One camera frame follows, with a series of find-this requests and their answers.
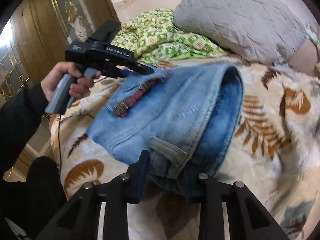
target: quilted pillow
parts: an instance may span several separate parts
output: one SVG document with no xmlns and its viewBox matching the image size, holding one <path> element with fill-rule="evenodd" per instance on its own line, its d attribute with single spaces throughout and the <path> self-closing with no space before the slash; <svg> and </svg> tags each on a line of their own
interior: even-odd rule
<svg viewBox="0 0 320 240">
<path fill-rule="evenodd" d="M 181 30 L 266 65 L 292 58 L 307 37 L 303 24 L 279 0 L 182 0 L 173 16 Z"/>
</svg>

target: blanket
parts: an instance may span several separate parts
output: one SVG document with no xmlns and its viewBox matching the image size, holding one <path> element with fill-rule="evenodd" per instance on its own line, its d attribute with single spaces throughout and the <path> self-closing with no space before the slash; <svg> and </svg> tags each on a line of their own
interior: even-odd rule
<svg viewBox="0 0 320 240">
<path fill-rule="evenodd" d="M 162 62 L 158 67 L 192 66 L 217 59 Z M 299 82 L 265 65 L 237 62 L 245 84 L 241 118 L 225 161 L 216 175 L 219 181 L 241 180 L 272 214 L 290 239 L 306 239 L 319 220 L 320 81 L 296 73 Z M 86 134 L 98 111 L 123 79 L 103 79 L 91 95 L 62 117 L 60 147 L 61 183 L 70 198 L 87 181 L 111 181 L 127 165 L 113 159 Z M 60 163 L 58 119 L 51 127 L 55 160 Z M 128 205 L 130 239 L 197 239 L 199 205 L 183 196 L 149 184 L 139 205 Z"/>
<path fill-rule="evenodd" d="M 176 28 L 173 11 L 167 8 L 141 13 L 123 24 L 111 44 L 133 51 L 138 61 L 146 64 L 174 58 L 226 55 L 207 37 Z"/>
</svg>

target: bed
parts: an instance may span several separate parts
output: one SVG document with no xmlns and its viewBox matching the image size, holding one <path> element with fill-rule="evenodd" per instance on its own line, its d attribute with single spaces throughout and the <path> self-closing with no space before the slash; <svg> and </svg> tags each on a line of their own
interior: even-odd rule
<svg viewBox="0 0 320 240">
<path fill-rule="evenodd" d="M 311 231 L 303 228 L 314 223 L 308 217 L 315 216 L 313 206 L 320 186 L 320 82 L 303 73 L 295 73 L 299 82 L 292 82 L 265 65 L 244 64 L 237 55 L 155 65 L 174 68 L 219 60 L 237 64 L 245 83 L 245 97 L 236 134 L 216 178 L 225 183 L 243 181 L 290 239 L 298 235 L 306 239 Z M 127 169 L 86 134 L 93 118 L 122 82 L 111 78 L 98 81 L 90 96 L 62 116 L 61 183 L 68 198 L 87 181 L 106 183 Z M 60 164 L 57 128 L 58 118 L 51 126 L 51 135 L 55 160 Z M 128 205 L 128 225 L 130 239 L 197 239 L 199 205 L 150 183 L 143 201 Z"/>
</svg>

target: metal screw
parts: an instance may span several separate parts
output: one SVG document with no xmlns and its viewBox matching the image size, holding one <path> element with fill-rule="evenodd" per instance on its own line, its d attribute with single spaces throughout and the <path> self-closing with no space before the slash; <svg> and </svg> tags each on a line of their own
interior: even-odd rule
<svg viewBox="0 0 320 240">
<path fill-rule="evenodd" d="M 237 187 L 244 187 L 244 183 L 242 181 L 236 181 Z"/>
<path fill-rule="evenodd" d="M 207 179 L 207 178 L 208 178 L 208 175 L 205 174 L 205 173 L 200 173 L 200 174 L 198 175 L 198 177 L 199 177 L 199 179 Z"/>
<path fill-rule="evenodd" d="M 85 189 L 92 188 L 93 186 L 94 186 L 94 183 L 92 181 L 88 181 L 82 185 L 82 187 L 84 187 Z"/>
<path fill-rule="evenodd" d="M 123 174 L 120 175 L 120 179 L 122 179 L 122 180 L 126 180 L 126 179 L 129 179 L 129 178 L 130 178 L 130 176 L 129 176 L 128 173 L 123 173 Z"/>
</svg>

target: light blue jeans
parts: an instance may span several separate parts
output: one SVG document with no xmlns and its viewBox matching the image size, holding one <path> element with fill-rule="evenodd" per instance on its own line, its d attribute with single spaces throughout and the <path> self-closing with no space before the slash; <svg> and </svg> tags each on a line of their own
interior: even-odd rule
<svg viewBox="0 0 320 240">
<path fill-rule="evenodd" d="M 243 81 L 230 62 L 154 70 L 151 75 L 130 74 L 87 134 L 127 164 L 148 150 L 150 178 L 181 194 L 178 177 L 183 169 L 214 175 L 221 166 L 237 126 Z M 169 77 L 140 98 L 126 117 L 113 114 L 141 84 L 164 76 Z"/>
</svg>

